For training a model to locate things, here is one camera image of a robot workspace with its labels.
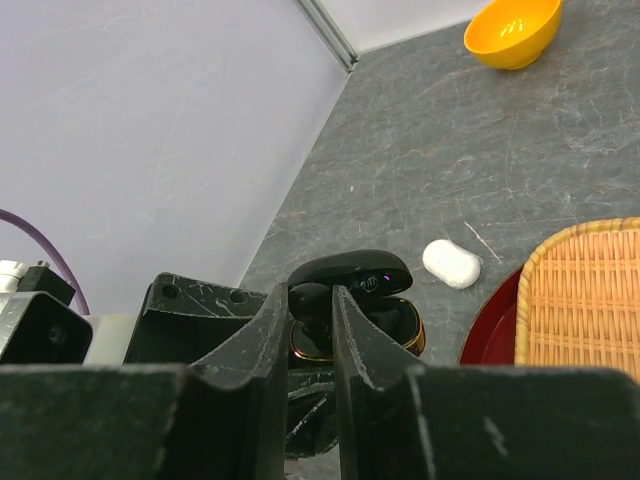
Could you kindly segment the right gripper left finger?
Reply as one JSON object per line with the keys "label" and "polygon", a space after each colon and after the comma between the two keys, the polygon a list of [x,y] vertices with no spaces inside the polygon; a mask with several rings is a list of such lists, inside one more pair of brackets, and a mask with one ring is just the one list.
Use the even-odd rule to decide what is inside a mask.
{"label": "right gripper left finger", "polygon": [[3,365],[5,479],[280,479],[287,289],[190,367]]}

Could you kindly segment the white earbud charging case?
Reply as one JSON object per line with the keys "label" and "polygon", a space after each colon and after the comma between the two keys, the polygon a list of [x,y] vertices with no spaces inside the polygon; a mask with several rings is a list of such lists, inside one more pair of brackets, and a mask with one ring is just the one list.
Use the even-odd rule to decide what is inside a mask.
{"label": "white earbud charging case", "polygon": [[456,290],[472,286],[481,272],[478,256],[447,239],[430,242],[423,250],[422,263],[438,280]]}

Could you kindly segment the black earbud charging case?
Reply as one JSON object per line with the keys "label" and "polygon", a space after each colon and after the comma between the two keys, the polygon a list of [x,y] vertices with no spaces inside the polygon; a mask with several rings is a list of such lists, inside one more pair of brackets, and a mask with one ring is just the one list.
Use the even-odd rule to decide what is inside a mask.
{"label": "black earbud charging case", "polygon": [[[287,279],[289,290],[303,283],[332,288],[343,286],[371,323],[415,356],[426,346],[426,333],[417,308],[399,296],[413,284],[406,263],[397,255],[376,249],[355,250],[309,261],[296,268]],[[333,347],[318,348],[294,319],[289,335],[291,356],[299,367],[328,364]]]}

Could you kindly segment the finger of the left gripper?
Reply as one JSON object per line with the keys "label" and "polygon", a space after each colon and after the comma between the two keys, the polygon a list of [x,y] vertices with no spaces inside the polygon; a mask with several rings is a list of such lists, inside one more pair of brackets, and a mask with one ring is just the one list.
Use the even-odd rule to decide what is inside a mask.
{"label": "finger of the left gripper", "polygon": [[338,443],[334,368],[288,372],[286,458],[311,458]]}
{"label": "finger of the left gripper", "polygon": [[160,273],[146,291],[125,361],[191,364],[252,320],[266,298],[265,293]]}

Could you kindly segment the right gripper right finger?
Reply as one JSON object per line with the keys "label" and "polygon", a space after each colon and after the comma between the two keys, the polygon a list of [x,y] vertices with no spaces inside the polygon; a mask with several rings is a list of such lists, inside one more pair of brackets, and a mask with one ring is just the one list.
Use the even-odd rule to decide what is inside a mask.
{"label": "right gripper right finger", "polygon": [[433,367],[333,290],[345,479],[635,479],[639,387],[613,369]]}

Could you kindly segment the black earbud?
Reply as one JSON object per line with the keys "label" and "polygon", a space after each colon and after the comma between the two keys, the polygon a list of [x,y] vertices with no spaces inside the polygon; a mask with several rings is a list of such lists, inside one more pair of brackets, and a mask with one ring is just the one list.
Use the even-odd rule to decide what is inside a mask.
{"label": "black earbud", "polygon": [[303,283],[289,290],[289,308],[305,335],[321,349],[332,342],[332,288]]}

